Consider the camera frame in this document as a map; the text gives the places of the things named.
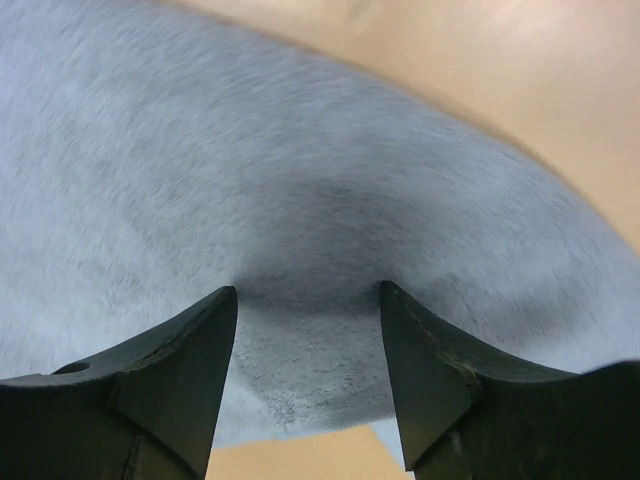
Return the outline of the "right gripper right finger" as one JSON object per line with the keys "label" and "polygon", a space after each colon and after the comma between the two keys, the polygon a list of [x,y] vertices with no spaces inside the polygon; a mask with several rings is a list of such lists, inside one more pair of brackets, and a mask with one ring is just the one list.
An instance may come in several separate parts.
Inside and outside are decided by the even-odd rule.
{"label": "right gripper right finger", "polygon": [[486,344],[390,281],[384,350],[405,467],[418,479],[635,479],[639,365],[544,367]]}

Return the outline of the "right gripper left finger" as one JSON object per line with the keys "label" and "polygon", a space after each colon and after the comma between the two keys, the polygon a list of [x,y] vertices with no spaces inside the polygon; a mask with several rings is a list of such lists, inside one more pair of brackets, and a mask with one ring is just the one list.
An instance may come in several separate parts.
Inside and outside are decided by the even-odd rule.
{"label": "right gripper left finger", "polygon": [[3,380],[2,478],[204,478],[236,320],[222,287],[52,374]]}

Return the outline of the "light grey cloth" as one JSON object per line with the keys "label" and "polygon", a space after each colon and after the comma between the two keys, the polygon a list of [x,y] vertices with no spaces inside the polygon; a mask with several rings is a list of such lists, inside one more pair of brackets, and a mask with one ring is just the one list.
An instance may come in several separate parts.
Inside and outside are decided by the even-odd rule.
{"label": "light grey cloth", "polygon": [[377,286],[565,371],[639,355],[639,260],[537,161],[371,77],[151,1],[1,5],[1,374],[223,285],[215,445],[372,424]]}

